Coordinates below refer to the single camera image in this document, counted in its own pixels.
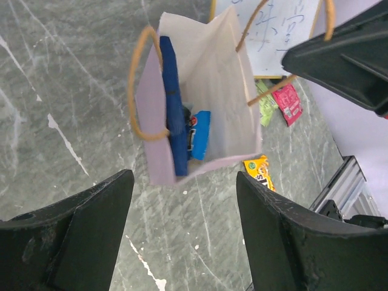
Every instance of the pink snack packet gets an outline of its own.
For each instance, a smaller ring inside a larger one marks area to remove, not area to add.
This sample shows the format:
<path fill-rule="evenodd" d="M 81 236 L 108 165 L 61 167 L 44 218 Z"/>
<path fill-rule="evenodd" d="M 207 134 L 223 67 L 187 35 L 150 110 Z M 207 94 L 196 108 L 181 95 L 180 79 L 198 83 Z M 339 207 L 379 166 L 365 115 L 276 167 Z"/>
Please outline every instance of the pink snack packet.
<path fill-rule="evenodd" d="M 273 92 L 272 95 L 283 112 L 287 125 L 292 125 L 303 112 L 301 100 L 294 86 L 287 84 L 282 89 Z"/>

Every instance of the whiteboard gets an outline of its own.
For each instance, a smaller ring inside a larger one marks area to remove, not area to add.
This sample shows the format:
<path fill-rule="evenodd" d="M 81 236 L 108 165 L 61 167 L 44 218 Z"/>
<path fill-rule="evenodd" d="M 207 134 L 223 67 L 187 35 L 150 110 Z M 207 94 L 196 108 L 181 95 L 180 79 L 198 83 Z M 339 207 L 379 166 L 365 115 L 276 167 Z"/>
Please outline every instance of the whiteboard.
<path fill-rule="evenodd" d="M 289 48 L 308 40 L 314 28 L 321 0 L 269 0 L 259 11 L 245 38 L 248 57 L 256 78 L 290 75 L 281 60 Z M 260 0 L 213 0 L 210 19 L 230 5 L 241 32 Z"/>

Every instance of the green snack packet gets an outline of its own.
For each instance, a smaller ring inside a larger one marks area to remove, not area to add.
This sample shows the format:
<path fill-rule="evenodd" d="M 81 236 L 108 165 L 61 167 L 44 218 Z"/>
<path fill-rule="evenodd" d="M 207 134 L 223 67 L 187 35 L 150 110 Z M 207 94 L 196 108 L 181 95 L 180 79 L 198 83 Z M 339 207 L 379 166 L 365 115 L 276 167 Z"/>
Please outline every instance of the green snack packet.
<path fill-rule="evenodd" d="M 265 83 L 263 83 L 262 80 L 256 82 L 256 89 L 258 94 L 262 94 L 263 92 L 268 90 L 267 86 L 265 85 Z M 263 97 L 259 101 L 259 104 L 261 115 L 260 122 L 263 126 L 268 126 L 274 111 L 279 108 L 279 106 L 276 104 L 274 98 L 272 97 L 272 94 L 268 94 Z"/>

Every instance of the wall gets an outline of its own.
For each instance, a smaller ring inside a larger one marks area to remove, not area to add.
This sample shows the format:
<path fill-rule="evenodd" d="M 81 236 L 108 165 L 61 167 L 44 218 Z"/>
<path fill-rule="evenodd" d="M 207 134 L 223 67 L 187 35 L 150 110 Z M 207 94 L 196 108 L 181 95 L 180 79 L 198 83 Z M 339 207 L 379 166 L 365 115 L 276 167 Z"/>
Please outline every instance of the wall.
<path fill-rule="evenodd" d="M 336 26 L 377 2 L 336 0 Z M 321 9 L 314 34 L 324 29 L 324 9 Z M 309 84 L 341 154 L 356 156 L 381 214 L 388 217 L 388 120 L 315 83 Z"/>

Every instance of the paper bag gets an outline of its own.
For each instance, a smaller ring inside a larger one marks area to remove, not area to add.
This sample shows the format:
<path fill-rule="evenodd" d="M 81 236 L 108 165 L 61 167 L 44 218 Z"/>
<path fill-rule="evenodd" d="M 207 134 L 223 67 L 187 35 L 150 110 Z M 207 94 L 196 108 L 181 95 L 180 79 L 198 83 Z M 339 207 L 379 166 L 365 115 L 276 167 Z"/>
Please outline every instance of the paper bag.
<path fill-rule="evenodd" d="M 236 51 L 241 27 L 234 8 L 208 24 L 163 13 L 159 35 L 168 36 L 172 42 L 182 102 L 192 103 L 193 113 L 209 110 L 212 118 L 205 160 L 189 161 L 189 175 L 177 179 L 169 139 L 167 134 L 160 135 L 167 132 L 166 94 L 160 50 L 154 45 L 135 96 L 139 119 L 135 132 L 159 135 L 144 141 L 151 184 L 184 183 L 261 153 L 259 106 L 247 105 L 256 96 L 256 88 L 245 45 Z"/>

